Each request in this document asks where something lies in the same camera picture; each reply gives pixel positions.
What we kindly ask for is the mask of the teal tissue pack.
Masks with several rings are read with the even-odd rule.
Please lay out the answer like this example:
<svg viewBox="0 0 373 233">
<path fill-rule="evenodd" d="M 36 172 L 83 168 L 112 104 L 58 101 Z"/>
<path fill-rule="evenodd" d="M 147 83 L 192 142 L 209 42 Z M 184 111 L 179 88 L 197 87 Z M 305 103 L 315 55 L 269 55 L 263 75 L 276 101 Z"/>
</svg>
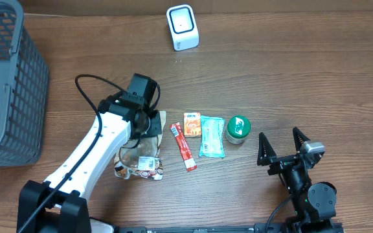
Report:
<svg viewBox="0 0 373 233">
<path fill-rule="evenodd" d="M 224 158 L 223 130 L 225 120 L 220 117 L 201 116 L 201 146 L 199 156 Z"/>
</svg>

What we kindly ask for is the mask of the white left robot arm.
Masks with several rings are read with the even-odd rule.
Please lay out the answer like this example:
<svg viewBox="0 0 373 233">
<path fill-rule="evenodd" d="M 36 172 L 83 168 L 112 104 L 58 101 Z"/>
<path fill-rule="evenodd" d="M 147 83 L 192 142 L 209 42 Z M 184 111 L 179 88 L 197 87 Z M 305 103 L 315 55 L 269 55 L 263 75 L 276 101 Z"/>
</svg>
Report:
<svg viewBox="0 0 373 233">
<path fill-rule="evenodd" d="M 162 132 L 160 95 L 155 80 L 135 73 L 127 89 L 94 105 L 95 121 L 68 159 L 42 183 L 28 181 L 21 189 L 17 231 L 118 232 L 118 226 L 92 218 L 87 202 L 119 149 Z"/>
</svg>

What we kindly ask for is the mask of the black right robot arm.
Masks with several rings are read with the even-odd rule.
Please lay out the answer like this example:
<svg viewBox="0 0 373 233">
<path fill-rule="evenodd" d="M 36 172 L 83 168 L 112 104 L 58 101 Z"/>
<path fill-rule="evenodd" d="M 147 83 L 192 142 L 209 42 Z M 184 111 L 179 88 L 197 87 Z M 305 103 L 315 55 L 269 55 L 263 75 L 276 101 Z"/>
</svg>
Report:
<svg viewBox="0 0 373 233">
<path fill-rule="evenodd" d="M 337 190 L 329 182 L 313 184 L 308 175 L 325 153 L 322 142 L 314 141 L 298 128 L 293 128 L 296 154 L 278 157 L 267 137 L 259 134 L 257 165 L 268 166 L 269 175 L 278 175 L 289 197 L 279 204 L 266 223 L 257 223 L 255 232 L 338 233 L 343 225 L 334 223 Z M 287 203 L 293 204 L 295 215 L 283 223 L 272 223 L 277 212 Z"/>
</svg>

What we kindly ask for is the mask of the red white snack packet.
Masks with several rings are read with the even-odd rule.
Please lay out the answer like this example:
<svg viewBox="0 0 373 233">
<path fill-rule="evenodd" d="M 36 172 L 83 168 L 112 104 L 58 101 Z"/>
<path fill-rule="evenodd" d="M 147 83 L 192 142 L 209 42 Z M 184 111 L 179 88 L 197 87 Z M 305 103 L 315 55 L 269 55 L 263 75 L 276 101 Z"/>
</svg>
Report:
<svg viewBox="0 0 373 233">
<path fill-rule="evenodd" d="M 179 122 L 172 124 L 170 126 L 170 130 L 174 135 L 174 138 L 179 146 L 180 154 L 183 158 L 183 162 L 185 163 L 186 170 L 191 172 L 197 168 L 197 164 L 192 156 L 192 152 L 187 144 L 186 138 L 184 133 L 181 129 L 181 125 Z"/>
</svg>

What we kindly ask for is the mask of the beige brown snack pouch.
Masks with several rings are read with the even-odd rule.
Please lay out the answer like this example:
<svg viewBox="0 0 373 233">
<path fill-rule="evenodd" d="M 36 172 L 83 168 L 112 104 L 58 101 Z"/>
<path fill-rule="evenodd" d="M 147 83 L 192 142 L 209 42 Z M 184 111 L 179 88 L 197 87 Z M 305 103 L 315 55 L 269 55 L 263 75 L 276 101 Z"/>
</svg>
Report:
<svg viewBox="0 0 373 233">
<path fill-rule="evenodd" d="M 160 159 L 161 141 L 163 134 L 137 140 L 129 140 L 119 149 L 114 158 L 114 174 L 122 179 L 131 176 L 142 177 L 154 181 L 163 178 L 163 164 Z"/>
</svg>

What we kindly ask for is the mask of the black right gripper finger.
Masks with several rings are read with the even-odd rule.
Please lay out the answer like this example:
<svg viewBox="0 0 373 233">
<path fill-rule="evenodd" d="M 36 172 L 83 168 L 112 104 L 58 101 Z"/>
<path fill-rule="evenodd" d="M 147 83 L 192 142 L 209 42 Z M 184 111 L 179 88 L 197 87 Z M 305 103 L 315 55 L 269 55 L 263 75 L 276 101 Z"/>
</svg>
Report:
<svg viewBox="0 0 373 233">
<path fill-rule="evenodd" d="M 300 131 L 298 127 L 293 128 L 293 138 L 296 151 L 300 151 L 302 144 L 310 140 L 305 134 Z"/>
<path fill-rule="evenodd" d="M 257 156 L 258 166 L 267 166 L 271 164 L 271 161 L 277 157 L 275 151 L 271 147 L 267 137 L 264 133 L 259 134 L 259 148 Z"/>
</svg>

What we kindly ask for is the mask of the green lid jar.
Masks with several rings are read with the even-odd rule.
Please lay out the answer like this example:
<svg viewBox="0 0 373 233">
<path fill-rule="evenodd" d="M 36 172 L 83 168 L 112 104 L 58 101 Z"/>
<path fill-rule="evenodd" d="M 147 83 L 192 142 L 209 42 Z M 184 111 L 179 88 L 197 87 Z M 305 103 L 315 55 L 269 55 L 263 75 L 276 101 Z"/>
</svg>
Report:
<svg viewBox="0 0 373 233">
<path fill-rule="evenodd" d="M 226 139 L 232 144 L 241 144 L 251 131 L 251 123 L 242 115 L 233 116 L 225 130 Z"/>
</svg>

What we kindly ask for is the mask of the orange Kleenex tissue pack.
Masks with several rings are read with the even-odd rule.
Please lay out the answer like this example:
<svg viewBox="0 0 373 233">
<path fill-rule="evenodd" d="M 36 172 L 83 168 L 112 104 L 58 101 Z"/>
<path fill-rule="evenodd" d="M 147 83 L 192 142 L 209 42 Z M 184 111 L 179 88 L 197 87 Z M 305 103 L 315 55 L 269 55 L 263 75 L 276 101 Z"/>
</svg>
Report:
<svg viewBox="0 0 373 233">
<path fill-rule="evenodd" d="M 184 113 L 184 135 L 185 137 L 201 136 L 201 114 Z"/>
</svg>

